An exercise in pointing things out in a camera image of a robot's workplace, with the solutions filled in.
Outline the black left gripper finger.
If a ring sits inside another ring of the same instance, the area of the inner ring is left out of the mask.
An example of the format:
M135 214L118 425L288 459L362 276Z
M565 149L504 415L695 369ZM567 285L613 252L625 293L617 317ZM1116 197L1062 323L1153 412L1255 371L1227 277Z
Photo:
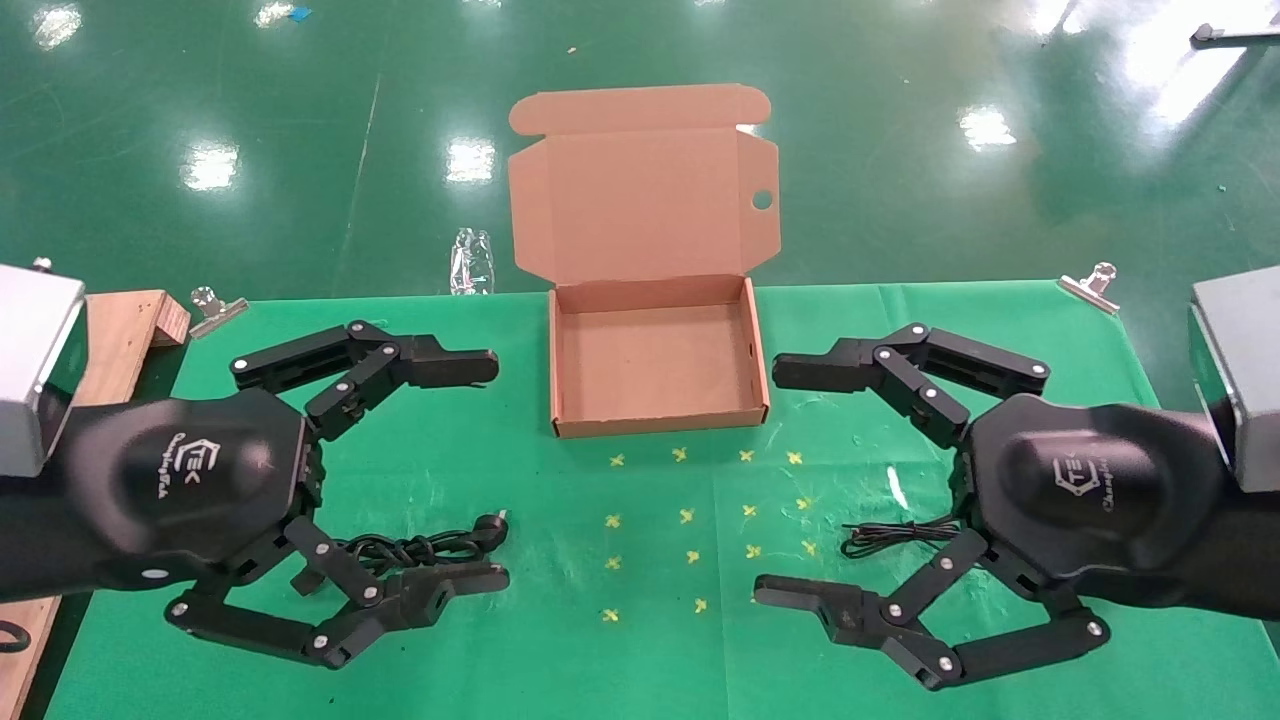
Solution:
M453 351L433 334L389 334L370 322L335 325L230 363L238 389L273 395L326 380L303 406L310 433L334 441L402 386L480 387L499 373L488 350Z
M509 534L504 515L481 515L466 530L393 539L367 533L335 539L311 518L296 518L257 543L225 577L201 579L169 603L165 619L215 644L337 670L384 635L435 625L458 596L504 591L506 568L490 555ZM227 602L228 594L298 555L291 585L311 596L335 587L346 603L319 624L279 618Z

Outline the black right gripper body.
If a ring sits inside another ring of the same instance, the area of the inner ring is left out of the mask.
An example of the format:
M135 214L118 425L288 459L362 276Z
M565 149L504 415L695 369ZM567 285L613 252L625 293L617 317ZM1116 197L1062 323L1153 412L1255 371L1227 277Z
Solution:
M1018 588L1277 618L1277 495L1240 487L1202 413L1016 395L956 459L957 511Z

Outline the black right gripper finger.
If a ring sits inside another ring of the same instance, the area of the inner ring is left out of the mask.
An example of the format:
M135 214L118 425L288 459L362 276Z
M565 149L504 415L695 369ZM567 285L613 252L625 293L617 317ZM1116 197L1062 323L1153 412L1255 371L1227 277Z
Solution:
M1047 619L1036 626L950 646L922 615L970 570L984 568L1029 591ZM987 682L1083 657L1110 641L1108 624L1069 588L1039 588L1019 573L1006 548L963 530L887 596L860 585L797 577L759 575L758 603L814 614L829 641L877 650L928 691Z
M883 338L840 338L824 354L778 354L772 379L781 389L824 393L870 391L940 448L955 448L970 413L941 380L1000 400L1042 395L1047 363L920 323Z

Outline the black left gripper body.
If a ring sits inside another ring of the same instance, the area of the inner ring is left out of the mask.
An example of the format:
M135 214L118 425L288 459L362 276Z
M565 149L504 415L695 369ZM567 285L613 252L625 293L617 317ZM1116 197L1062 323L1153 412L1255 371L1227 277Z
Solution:
M40 474L3 478L3 601L251 582L320 506L320 457L262 389L77 407Z

